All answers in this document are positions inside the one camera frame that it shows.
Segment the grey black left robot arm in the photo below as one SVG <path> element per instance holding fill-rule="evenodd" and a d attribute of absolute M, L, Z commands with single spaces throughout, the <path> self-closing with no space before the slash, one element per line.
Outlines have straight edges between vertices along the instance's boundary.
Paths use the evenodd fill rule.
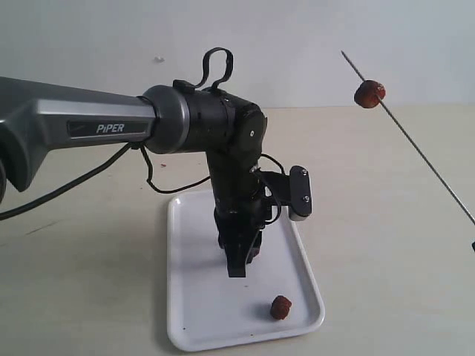
<path fill-rule="evenodd" d="M 48 152 L 123 143 L 143 153 L 203 152 L 218 242 L 230 277 L 244 277 L 265 224 L 264 187 L 253 174 L 267 120 L 223 90 L 156 85 L 124 96 L 1 79 L 1 186 L 25 191 Z"/>

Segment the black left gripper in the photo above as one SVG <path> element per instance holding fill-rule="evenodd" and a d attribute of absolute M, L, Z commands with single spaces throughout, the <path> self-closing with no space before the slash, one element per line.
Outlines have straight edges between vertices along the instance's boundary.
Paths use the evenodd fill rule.
<path fill-rule="evenodd" d="M 244 278 L 254 259 L 253 244 L 262 243 L 262 233 L 271 220 L 269 200 L 215 200 L 214 221 L 218 245 L 225 251 L 230 278 Z"/>

